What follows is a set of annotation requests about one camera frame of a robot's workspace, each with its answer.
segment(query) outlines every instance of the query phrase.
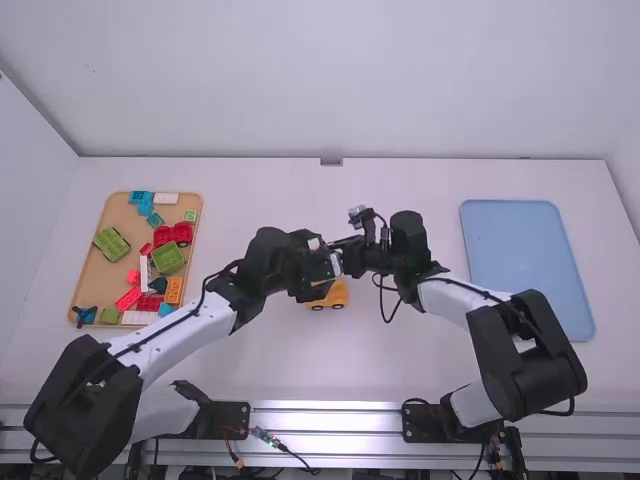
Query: white wall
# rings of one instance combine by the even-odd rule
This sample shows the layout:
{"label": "white wall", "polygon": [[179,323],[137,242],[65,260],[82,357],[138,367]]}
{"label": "white wall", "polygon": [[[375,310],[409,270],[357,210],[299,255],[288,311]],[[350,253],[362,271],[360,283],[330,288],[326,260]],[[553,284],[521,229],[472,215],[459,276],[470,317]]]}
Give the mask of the white wall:
{"label": "white wall", "polygon": [[0,72],[0,358],[77,163],[76,154]]}
{"label": "white wall", "polygon": [[0,3],[0,57],[87,155],[601,157],[635,0]]}
{"label": "white wall", "polygon": [[640,238],[640,117],[615,143],[607,165],[636,236]]}

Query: wooden tray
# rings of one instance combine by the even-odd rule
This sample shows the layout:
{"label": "wooden tray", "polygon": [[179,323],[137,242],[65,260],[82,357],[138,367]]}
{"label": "wooden tray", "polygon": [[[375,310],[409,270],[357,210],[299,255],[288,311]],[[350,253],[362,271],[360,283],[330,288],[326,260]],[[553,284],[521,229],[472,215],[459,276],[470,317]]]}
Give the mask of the wooden tray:
{"label": "wooden tray", "polygon": [[[140,269],[140,248],[146,242],[153,244],[153,228],[147,223],[145,217],[138,215],[136,206],[129,205],[128,202],[129,192],[113,193],[105,203],[96,232],[107,227],[114,227],[129,242],[131,251],[118,262],[112,263],[104,257],[96,246],[90,245],[89,253],[84,262],[84,267],[67,313],[69,323],[74,327],[76,326],[77,316],[76,312],[71,310],[74,305],[80,308],[89,308],[94,305],[98,307],[95,322],[93,324],[85,324],[82,328],[140,328],[144,326],[100,324],[102,310],[105,307],[114,306],[115,301],[131,289],[131,285],[126,282],[126,277],[129,270]],[[180,198],[176,205],[154,205],[153,210],[158,212],[164,219],[165,225],[173,226],[182,221],[184,211],[189,209],[197,210],[198,218],[196,224],[193,225],[193,243],[180,249],[187,263],[179,271],[169,275],[171,277],[182,277],[183,279],[180,306],[183,301],[189,265],[191,265],[191,254],[196,243],[198,224],[202,213],[202,199],[196,193],[180,192]],[[152,276],[153,278],[159,276],[155,268],[152,269]]]}

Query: black mounting bracket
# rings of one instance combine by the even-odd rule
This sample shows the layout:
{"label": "black mounting bracket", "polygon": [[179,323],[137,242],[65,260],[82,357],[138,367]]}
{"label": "black mounting bracket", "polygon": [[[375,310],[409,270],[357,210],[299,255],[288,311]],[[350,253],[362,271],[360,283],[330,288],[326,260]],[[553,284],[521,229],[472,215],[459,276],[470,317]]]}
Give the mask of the black mounting bracket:
{"label": "black mounting bracket", "polygon": [[[211,401],[200,406],[196,418],[184,432],[166,435],[166,438],[190,438],[202,440],[246,440],[249,436],[248,402]],[[222,429],[223,426],[234,430]]]}
{"label": "black mounting bracket", "polygon": [[491,435],[504,431],[504,422],[496,421],[476,428],[455,431],[445,428],[447,410],[439,404],[404,404],[402,438],[407,443],[487,443]]}

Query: metal extrusion frame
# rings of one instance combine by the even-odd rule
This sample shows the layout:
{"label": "metal extrusion frame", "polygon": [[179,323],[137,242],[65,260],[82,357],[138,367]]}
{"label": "metal extrusion frame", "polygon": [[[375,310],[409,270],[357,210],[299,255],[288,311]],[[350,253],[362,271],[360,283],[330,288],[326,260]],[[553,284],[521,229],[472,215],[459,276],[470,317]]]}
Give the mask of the metal extrusion frame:
{"label": "metal extrusion frame", "polygon": [[[318,468],[468,469],[480,445],[408,444],[400,403],[251,401],[251,426],[277,435]],[[0,404],[0,463],[29,463],[33,437],[22,427],[27,404]],[[640,473],[640,411],[589,411],[571,417],[533,415],[516,424],[529,470]],[[298,460],[249,437],[235,442],[248,466],[301,467]],[[146,442],[145,463],[155,442]],[[128,450],[114,463],[124,464]],[[47,455],[44,448],[38,455]],[[508,455],[504,455],[510,466]],[[220,440],[161,439],[158,464],[232,466]]]}

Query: white table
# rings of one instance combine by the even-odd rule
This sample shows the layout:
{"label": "white table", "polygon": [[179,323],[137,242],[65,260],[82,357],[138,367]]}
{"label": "white table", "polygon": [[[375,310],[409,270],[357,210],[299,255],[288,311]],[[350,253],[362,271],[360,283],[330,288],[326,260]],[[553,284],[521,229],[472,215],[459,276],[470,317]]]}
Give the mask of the white table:
{"label": "white table", "polygon": [[[0,403],[28,403],[63,347],[85,333],[68,325],[66,309],[104,201],[134,189],[203,196],[187,298],[203,276],[241,257],[260,226],[341,238],[353,233],[347,208],[360,203],[387,217],[422,213],[433,257],[468,278],[464,200],[549,200],[562,214],[597,327],[591,342],[574,345],[589,378],[578,410],[634,415],[640,435],[640,248],[602,161],[345,159],[337,168],[318,159],[83,159],[0,365]],[[477,378],[466,332],[408,306],[384,325],[368,277],[349,285],[342,311],[311,312],[286,294],[271,297],[251,325],[163,379],[188,379],[212,398],[400,402],[437,401]],[[86,332],[99,340],[121,333]]]}

